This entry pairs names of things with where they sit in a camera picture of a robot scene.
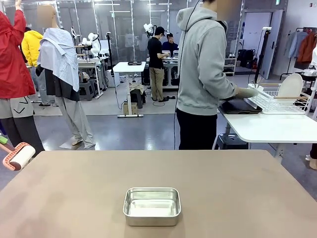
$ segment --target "stainless steel container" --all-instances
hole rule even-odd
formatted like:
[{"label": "stainless steel container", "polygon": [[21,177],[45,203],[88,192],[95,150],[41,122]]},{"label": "stainless steel container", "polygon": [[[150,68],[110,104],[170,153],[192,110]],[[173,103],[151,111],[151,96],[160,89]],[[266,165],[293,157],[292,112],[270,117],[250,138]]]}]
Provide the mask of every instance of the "stainless steel container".
[{"label": "stainless steel container", "polygon": [[170,187],[135,187],[127,191],[123,213],[130,226],[176,226],[181,213],[178,191]]}]

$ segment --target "person's hand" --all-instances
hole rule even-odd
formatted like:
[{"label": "person's hand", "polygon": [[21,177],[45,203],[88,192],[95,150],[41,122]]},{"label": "person's hand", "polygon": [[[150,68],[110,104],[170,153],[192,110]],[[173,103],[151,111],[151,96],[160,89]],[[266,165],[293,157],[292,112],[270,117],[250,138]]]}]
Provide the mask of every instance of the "person's hand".
[{"label": "person's hand", "polygon": [[15,10],[21,10],[21,0],[15,0]]}]

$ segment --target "dish rack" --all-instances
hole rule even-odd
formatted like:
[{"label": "dish rack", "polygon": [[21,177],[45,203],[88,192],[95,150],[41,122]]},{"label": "dish rack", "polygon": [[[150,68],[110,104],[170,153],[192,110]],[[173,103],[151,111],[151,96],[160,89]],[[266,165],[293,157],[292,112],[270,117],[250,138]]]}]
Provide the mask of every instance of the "dish rack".
[{"label": "dish rack", "polygon": [[248,88],[259,94],[248,100],[260,106],[264,114],[305,114],[311,96],[302,92],[299,97],[278,97],[280,86],[278,83],[249,84]]}]

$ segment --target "black pants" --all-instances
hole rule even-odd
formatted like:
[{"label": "black pants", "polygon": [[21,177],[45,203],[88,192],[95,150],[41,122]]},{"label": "black pants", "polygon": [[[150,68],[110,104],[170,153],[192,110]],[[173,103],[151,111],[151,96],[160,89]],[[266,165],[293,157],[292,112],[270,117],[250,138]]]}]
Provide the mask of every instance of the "black pants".
[{"label": "black pants", "polygon": [[317,159],[317,144],[312,145],[312,150],[310,154],[312,159]]},{"label": "black pants", "polygon": [[44,151],[33,116],[1,119],[1,123],[14,147],[21,142],[26,142],[34,147],[36,151],[34,157]]},{"label": "black pants", "polygon": [[180,150],[212,150],[217,136],[217,115],[193,115],[176,109],[180,126]]}]

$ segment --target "yellow jacket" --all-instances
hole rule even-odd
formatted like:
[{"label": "yellow jacket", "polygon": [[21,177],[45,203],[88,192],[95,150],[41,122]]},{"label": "yellow jacket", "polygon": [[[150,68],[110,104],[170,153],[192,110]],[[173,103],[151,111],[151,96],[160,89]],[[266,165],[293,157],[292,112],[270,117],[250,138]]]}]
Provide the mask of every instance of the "yellow jacket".
[{"label": "yellow jacket", "polygon": [[27,31],[24,33],[21,46],[30,66],[37,66],[41,39],[43,39],[43,36],[37,31]]}]

